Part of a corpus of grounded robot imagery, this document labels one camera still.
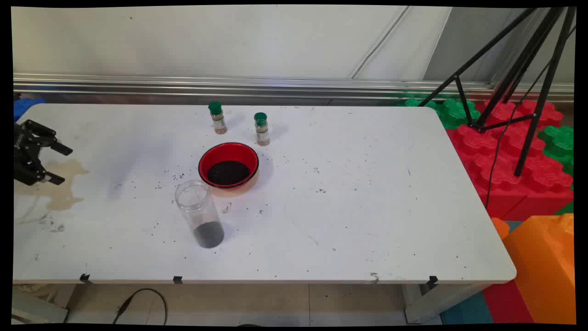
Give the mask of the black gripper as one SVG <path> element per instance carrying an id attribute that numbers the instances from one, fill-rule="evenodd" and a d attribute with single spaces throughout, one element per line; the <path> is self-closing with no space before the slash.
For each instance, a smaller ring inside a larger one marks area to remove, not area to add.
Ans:
<path id="1" fill-rule="evenodd" d="M 32 120 L 24 121 L 22 127 L 13 124 L 13 178 L 27 186 L 46 182 L 59 186 L 65 182 L 65 178 L 46 171 L 41 163 L 27 161 L 25 148 L 38 151 L 50 148 L 61 155 L 70 155 L 73 149 L 59 141 L 55 130 Z"/>

